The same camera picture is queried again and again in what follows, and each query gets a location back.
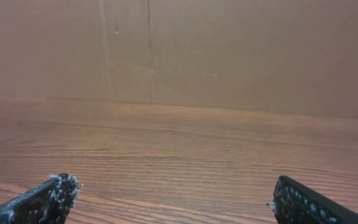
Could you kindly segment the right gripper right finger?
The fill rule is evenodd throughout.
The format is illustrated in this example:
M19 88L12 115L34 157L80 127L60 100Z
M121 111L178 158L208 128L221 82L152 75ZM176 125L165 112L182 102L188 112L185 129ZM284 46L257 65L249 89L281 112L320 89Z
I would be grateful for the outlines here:
M268 206L279 224L358 224L358 213L285 175Z

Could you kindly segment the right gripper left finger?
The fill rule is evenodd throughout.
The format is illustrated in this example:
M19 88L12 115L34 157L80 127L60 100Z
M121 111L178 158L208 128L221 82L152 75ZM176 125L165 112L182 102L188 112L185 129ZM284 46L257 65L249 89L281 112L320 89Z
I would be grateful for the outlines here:
M64 224L79 191L75 175L51 175L49 180L0 205L0 224Z

